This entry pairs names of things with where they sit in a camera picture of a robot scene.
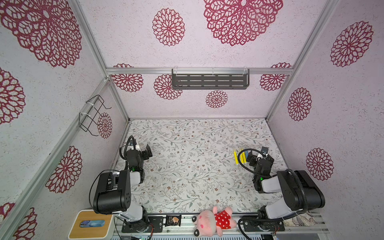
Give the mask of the yellow highlighter pen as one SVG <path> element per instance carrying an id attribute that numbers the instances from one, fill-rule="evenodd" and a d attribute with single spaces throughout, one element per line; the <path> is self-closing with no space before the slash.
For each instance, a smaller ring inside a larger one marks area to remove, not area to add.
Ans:
<path id="1" fill-rule="evenodd" d="M 235 158 L 236 165 L 238 165 L 239 164 L 239 160 L 238 160 L 238 154 L 237 154 L 236 151 L 234 151 L 234 158 Z"/>
<path id="2" fill-rule="evenodd" d="M 245 153 L 244 153 L 244 152 L 242 152 L 242 153 L 240 154 L 240 160 L 241 160 L 241 163 L 242 163 L 242 164 L 245 163 Z"/>

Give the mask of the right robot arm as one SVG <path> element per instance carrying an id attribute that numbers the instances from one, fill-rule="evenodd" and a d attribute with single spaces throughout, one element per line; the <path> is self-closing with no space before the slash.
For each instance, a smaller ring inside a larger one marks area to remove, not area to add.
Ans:
<path id="1" fill-rule="evenodd" d="M 255 190 L 260 194 L 281 193 L 278 201 L 263 206 L 258 210 L 258 219 L 262 222 L 276 222 L 294 218 L 307 211 L 321 209 L 326 199 L 306 171 L 286 169 L 271 175 L 274 159 L 269 155 L 269 149 L 244 149 L 238 157 L 245 157 L 253 169 L 240 165 L 253 174 Z"/>

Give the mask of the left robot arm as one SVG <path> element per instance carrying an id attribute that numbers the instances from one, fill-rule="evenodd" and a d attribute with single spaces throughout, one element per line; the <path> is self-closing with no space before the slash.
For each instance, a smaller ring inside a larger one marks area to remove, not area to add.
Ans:
<path id="1" fill-rule="evenodd" d="M 132 199 L 131 188 L 145 180 L 144 161 L 153 156 L 151 147 L 142 150 L 134 136 L 119 148 L 120 158 L 125 161 L 123 170 L 103 170 L 94 180 L 97 184 L 95 196 L 89 199 L 97 214 L 116 215 L 123 222 L 133 225 L 149 224 L 146 209 Z"/>

